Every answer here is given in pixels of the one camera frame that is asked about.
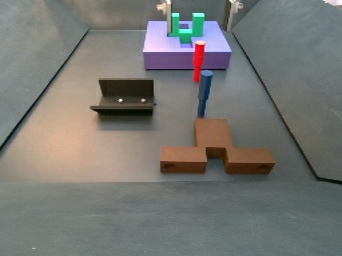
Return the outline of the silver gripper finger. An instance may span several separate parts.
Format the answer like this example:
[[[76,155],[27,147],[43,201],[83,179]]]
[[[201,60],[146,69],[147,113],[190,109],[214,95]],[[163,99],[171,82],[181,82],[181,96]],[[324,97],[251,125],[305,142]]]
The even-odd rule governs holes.
[[[173,20],[171,20],[173,3],[171,3],[171,0],[161,0],[161,3],[157,5],[157,9],[166,16],[167,33],[171,33],[173,32]]]
[[[229,4],[227,30],[231,30],[234,15],[243,9],[243,3],[241,0],[229,0]]]

